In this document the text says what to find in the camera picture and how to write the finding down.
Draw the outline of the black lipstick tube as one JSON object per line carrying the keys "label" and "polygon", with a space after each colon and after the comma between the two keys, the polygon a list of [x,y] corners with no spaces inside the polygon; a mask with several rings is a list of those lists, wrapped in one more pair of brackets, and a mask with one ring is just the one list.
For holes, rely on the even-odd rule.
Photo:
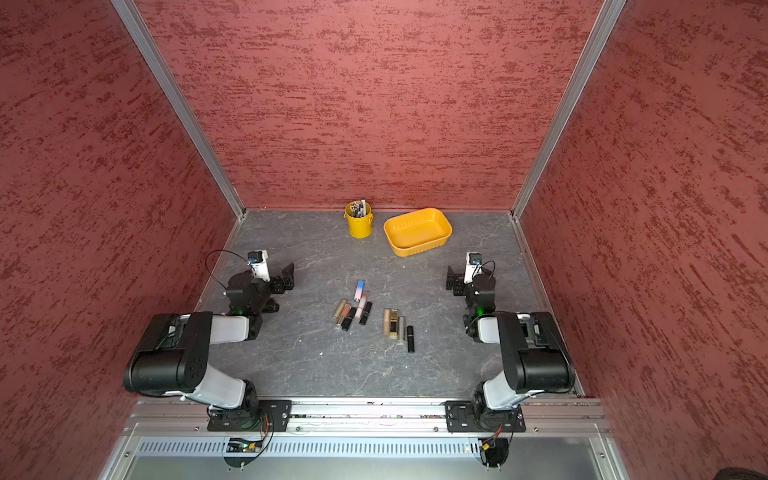
{"label": "black lipstick tube", "polygon": [[371,308],[372,308],[372,302],[367,301],[361,311],[361,316],[359,319],[360,325],[365,325],[367,323]]}
{"label": "black lipstick tube", "polygon": [[406,342],[407,342],[407,351],[409,353],[415,352],[415,332],[413,326],[407,326],[406,327]]}

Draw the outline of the yellow plastic storage box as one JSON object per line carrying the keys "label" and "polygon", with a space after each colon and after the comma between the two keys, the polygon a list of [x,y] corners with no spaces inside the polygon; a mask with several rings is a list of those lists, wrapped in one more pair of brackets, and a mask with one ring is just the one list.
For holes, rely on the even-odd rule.
{"label": "yellow plastic storage box", "polygon": [[393,253],[409,257],[445,245],[453,228],[442,211],[425,208],[388,219],[384,232]]}

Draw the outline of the gold black square lipstick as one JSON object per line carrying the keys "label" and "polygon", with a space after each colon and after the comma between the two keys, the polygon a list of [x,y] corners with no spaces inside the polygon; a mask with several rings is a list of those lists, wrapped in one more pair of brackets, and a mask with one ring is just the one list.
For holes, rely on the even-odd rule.
{"label": "gold black square lipstick", "polygon": [[399,323],[399,312],[397,309],[390,309],[389,310],[389,318],[388,318],[388,334],[390,339],[399,339],[400,338],[400,323]]}

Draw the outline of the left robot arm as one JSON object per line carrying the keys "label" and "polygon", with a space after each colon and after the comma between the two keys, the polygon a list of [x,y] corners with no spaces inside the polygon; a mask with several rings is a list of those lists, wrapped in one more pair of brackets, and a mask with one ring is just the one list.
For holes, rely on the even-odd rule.
{"label": "left robot arm", "polygon": [[144,331],[123,374],[124,388],[152,398],[179,397],[208,407],[211,432],[284,432],[289,400],[258,399],[254,384],[209,363],[210,347],[255,340],[265,313],[275,313],[272,298],[295,286],[294,264],[267,281],[246,270],[225,288],[225,314],[200,311],[157,314]]}

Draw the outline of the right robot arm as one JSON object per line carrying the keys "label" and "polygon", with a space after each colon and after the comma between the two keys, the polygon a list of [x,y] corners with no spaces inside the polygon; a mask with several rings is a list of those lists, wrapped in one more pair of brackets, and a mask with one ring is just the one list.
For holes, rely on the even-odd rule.
{"label": "right robot arm", "polygon": [[570,392],[576,374],[562,336],[548,312],[508,312],[495,306],[494,272],[469,266],[449,268],[446,289],[465,299],[465,333],[477,343],[500,347],[501,372],[478,384],[468,402],[446,405],[451,431],[513,432],[520,405],[539,394]]}

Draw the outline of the tan lipstick tube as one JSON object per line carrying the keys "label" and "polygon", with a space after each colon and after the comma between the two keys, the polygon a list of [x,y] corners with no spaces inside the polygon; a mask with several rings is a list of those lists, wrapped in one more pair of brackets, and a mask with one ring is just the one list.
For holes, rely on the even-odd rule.
{"label": "tan lipstick tube", "polygon": [[389,338],[390,335],[390,317],[391,317],[391,310],[389,308],[386,308],[383,312],[383,320],[382,320],[382,331],[383,331],[383,338]]}

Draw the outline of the black lipstick left group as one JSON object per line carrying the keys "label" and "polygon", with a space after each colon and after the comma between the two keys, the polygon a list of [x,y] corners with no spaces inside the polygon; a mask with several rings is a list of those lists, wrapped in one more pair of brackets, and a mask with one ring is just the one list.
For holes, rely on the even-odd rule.
{"label": "black lipstick left group", "polygon": [[350,328],[350,326],[352,324],[352,321],[353,321],[353,319],[355,317],[356,312],[357,312],[357,308],[356,307],[352,307],[348,311],[348,313],[345,315],[345,317],[344,317],[344,319],[342,320],[342,323],[341,323],[341,328],[342,328],[343,331],[348,331],[349,330],[349,328]]}

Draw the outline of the blue pink lip gloss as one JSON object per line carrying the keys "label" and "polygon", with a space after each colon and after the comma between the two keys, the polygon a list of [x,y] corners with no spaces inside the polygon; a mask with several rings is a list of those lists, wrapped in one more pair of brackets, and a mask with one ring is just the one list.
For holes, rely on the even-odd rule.
{"label": "blue pink lip gloss", "polygon": [[355,294],[354,294],[354,300],[356,302],[359,302],[361,300],[363,292],[364,292],[364,286],[365,286],[365,281],[364,280],[359,280],[357,282],[357,286],[356,286]]}

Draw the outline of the pink lip gloss tube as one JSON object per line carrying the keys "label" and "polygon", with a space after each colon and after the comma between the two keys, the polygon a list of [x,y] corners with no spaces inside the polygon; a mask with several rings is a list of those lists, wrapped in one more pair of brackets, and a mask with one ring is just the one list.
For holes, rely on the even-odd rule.
{"label": "pink lip gloss tube", "polygon": [[356,309],[356,312],[355,312],[355,315],[354,315],[354,319],[355,320],[360,320],[361,319],[362,313],[363,313],[363,310],[364,310],[364,307],[365,307],[366,303],[367,303],[367,297],[365,295],[363,295],[360,298],[360,300],[358,302],[358,305],[357,305],[357,309]]}

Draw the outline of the yellow pen cup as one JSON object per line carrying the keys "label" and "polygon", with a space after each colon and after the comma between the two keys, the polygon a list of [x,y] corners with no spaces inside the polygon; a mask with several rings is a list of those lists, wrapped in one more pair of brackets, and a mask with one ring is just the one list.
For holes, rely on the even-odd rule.
{"label": "yellow pen cup", "polygon": [[356,239],[365,239],[369,237],[373,231],[373,213],[371,206],[367,203],[368,215],[365,218],[351,218],[348,215],[348,205],[344,211],[344,218],[348,224],[349,234]]}

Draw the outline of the pens in yellow cup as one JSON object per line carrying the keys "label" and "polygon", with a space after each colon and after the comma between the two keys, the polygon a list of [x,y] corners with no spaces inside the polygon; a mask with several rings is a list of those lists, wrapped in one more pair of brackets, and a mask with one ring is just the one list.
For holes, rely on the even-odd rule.
{"label": "pens in yellow cup", "polygon": [[348,205],[348,215],[351,218],[365,218],[368,215],[367,202],[365,199],[356,200]]}

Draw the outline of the left controller board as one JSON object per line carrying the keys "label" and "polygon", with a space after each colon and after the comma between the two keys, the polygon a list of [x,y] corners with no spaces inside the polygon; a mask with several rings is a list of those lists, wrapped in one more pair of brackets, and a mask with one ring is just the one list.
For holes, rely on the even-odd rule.
{"label": "left controller board", "polygon": [[223,459],[230,468],[244,469],[261,455],[263,446],[264,440],[230,438],[225,446]]}

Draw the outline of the right controller connector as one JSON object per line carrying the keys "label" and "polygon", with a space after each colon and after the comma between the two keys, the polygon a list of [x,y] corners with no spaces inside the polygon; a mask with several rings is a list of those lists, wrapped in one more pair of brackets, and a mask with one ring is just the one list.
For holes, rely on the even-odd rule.
{"label": "right controller connector", "polygon": [[479,443],[480,462],[487,469],[500,469],[509,456],[509,440],[503,437],[482,439]]}

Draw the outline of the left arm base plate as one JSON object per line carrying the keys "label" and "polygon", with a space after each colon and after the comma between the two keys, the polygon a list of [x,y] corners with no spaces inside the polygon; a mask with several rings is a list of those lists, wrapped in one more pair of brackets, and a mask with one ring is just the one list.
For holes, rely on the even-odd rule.
{"label": "left arm base plate", "polygon": [[288,399],[259,400],[255,407],[208,411],[209,432],[285,432],[293,402]]}

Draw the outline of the aluminium front rail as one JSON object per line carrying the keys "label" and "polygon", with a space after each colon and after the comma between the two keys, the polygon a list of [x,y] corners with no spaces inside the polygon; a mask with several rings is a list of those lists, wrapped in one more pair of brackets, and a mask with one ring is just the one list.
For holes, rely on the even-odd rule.
{"label": "aluminium front rail", "polygon": [[[277,413],[280,428],[258,427],[255,436],[275,437],[486,437],[468,413],[447,410],[444,398],[294,397],[288,413]],[[203,405],[174,399],[140,400],[129,415],[123,437],[212,436]],[[508,420],[504,435],[518,438],[601,438],[614,436],[601,401],[588,398],[537,397],[522,404]]]}

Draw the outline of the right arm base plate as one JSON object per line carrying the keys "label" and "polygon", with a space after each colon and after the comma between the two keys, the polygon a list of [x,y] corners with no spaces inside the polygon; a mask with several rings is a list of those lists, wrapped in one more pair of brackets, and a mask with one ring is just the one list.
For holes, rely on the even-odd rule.
{"label": "right arm base plate", "polygon": [[451,433],[526,431],[525,419],[519,407],[512,410],[491,410],[476,406],[470,401],[460,400],[446,401],[443,406],[447,429]]}

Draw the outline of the left aluminium corner post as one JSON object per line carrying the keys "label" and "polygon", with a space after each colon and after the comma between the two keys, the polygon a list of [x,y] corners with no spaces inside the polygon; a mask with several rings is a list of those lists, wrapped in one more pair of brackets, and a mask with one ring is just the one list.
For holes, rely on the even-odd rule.
{"label": "left aluminium corner post", "polygon": [[155,80],[170,102],[176,116],[203,159],[220,192],[234,212],[237,221],[242,222],[246,216],[247,209],[229,180],[191,106],[185,99],[136,3],[128,0],[112,0],[111,4],[134,44],[139,49]]}

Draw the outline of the aluminium corner post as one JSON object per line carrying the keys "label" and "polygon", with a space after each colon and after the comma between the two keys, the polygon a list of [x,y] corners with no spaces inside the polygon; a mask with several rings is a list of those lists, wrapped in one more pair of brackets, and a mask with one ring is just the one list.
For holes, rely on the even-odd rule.
{"label": "aluminium corner post", "polygon": [[625,0],[605,0],[602,3],[592,30],[590,31],[563,96],[555,111],[552,122],[544,136],[539,151],[534,158],[521,191],[511,209],[511,217],[516,223],[522,221],[523,213],[575,107],[579,102],[625,5]]}
{"label": "aluminium corner post", "polygon": [[128,0],[112,0],[111,4],[134,44],[139,49],[155,80],[170,102],[176,116],[203,159],[220,192],[234,212],[237,221],[242,222],[246,216],[247,209],[229,180],[191,106],[185,99],[136,3]]}

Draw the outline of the right aluminium corner post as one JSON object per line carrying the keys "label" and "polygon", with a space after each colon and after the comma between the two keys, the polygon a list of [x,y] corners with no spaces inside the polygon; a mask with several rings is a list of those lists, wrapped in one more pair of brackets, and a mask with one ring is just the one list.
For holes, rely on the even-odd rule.
{"label": "right aluminium corner post", "polygon": [[605,0],[602,3],[592,30],[590,31],[563,96],[555,111],[552,122],[544,136],[539,151],[534,158],[521,191],[511,209],[511,217],[516,223],[522,221],[523,213],[575,107],[579,102],[625,5],[625,0]]}

